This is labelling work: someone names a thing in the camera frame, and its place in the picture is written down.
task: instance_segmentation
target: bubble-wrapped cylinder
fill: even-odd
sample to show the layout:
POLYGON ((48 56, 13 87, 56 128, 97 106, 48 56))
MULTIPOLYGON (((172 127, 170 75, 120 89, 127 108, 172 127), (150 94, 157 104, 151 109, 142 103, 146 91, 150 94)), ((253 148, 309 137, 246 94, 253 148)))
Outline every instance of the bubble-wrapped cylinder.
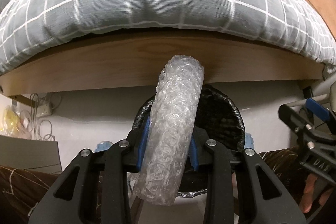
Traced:
POLYGON ((139 198, 172 205, 179 189, 204 69, 192 57, 174 56, 159 77, 150 115, 150 130, 134 190, 139 198))

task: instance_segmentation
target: power strip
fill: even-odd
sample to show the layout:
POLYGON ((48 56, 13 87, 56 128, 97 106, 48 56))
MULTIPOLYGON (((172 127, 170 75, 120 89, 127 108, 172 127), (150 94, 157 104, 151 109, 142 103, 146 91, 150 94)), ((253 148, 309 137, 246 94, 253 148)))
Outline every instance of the power strip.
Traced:
POLYGON ((37 107, 36 118, 50 116, 53 113, 53 106, 50 103, 46 103, 37 107))

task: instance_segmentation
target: gray duvet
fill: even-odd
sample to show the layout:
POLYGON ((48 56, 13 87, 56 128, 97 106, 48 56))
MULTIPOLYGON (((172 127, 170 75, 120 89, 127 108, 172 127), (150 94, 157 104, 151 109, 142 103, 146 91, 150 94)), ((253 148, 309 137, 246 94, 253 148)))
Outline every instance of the gray duvet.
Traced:
POLYGON ((0 14, 0 74, 87 33, 191 28, 265 41, 336 65, 336 44, 304 0, 11 0, 0 14))

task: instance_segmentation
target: black metal bracket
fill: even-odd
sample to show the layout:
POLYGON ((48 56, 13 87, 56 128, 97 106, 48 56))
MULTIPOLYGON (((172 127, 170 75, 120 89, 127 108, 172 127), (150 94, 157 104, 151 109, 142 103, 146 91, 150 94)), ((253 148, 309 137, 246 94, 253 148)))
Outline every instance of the black metal bracket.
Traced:
POLYGON ((287 105, 278 111, 279 118, 298 135, 300 164, 336 186, 336 135, 317 130, 287 105))
POLYGON ((242 154, 243 165, 236 171, 240 223, 306 223, 290 193, 262 158, 250 148, 242 154))
MULTIPOLYGON (((103 170, 101 223, 130 224, 126 172, 138 172, 142 134, 143 127, 132 130, 126 140, 112 145, 107 151, 82 150, 37 205, 29 224, 93 223, 98 179, 103 170)), ((231 175, 234 171, 237 172, 241 217, 245 223, 305 223, 290 194, 254 150, 250 149, 252 156, 247 150, 243 153, 231 151, 223 144, 209 140, 201 128, 195 127, 193 136, 199 168, 208 171, 204 223, 233 223, 231 175), (263 180, 272 185, 270 190, 276 189, 278 195, 267 196, 263 192, 263 180)))

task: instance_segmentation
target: plastic bag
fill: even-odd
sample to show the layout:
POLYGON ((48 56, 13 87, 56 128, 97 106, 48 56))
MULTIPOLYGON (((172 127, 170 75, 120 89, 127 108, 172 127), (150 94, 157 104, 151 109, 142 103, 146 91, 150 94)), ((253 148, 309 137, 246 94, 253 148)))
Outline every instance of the plastic bag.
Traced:
POLYGON ((204 78, 199 62, 174 56, 159 77, 150 129, 135 193, 153 204, 172 205, 182 180, 204 78))
MULTIPOLYGON (((155 96, 149 98, 139 109, 132 129, 141 127, 149 115, 155 96)), ((245 143, 245 127, 238 108, 233 101, 211 85, 203 85, 199 99, 195 126, 207 131, 210 138, 227 148, 242 151, 245 143)), ((207 192, 208 173, 195 172, 187 159, 177 197, 192 198, 207 192)))
POLYGON ((32 128, 30 115, 26 115, 24 111, 19 113, 14 105, 9 105, 5 108, 2 124, 6 136, 31 140, 32 128))

